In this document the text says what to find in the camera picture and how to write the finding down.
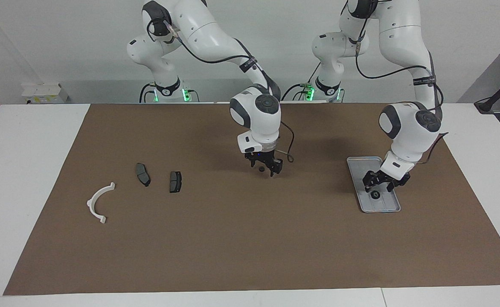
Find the robotic arm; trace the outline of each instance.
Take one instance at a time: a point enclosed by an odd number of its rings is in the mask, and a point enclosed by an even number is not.
[[[142,8],[147,35],[127,46],[129,55],[153,73],[164,96],[182,86],[174,66],[162,58],[183,46],[208,64],[231,62],[252,81],[230,101],[231,117],[249,130],[238,136],[238,146],[252,167],[264,163],[271,176],[280,173],[283,161],[275,159],[281,124],[280,88],[265,73],[248,49],[227,35],[208,10],[205,0],[151,0]]]
[[[369,46],[369,19],[379,19],[381,54],[403,67],[396,72],[408,70],[412,74],[416,96],[416,101],[388,105],[379,116],[379,126],[392,139],[392,147],[379,171],[369,171],[363,181],[368,192],[384,182],[391,191],[408,181],[409,171],[438,138],[442,119],[437,92],[442,98],[443,94],[436,85],[432,57],[422,41],[418,0],[348,0],[340,14],[341,31],[319,35],[313,41],[313,53],[321,63],[313,85],[319,95],[334,101],[343,75],[340,58],[354,57],[357,69],[365,76],[358,57]]]

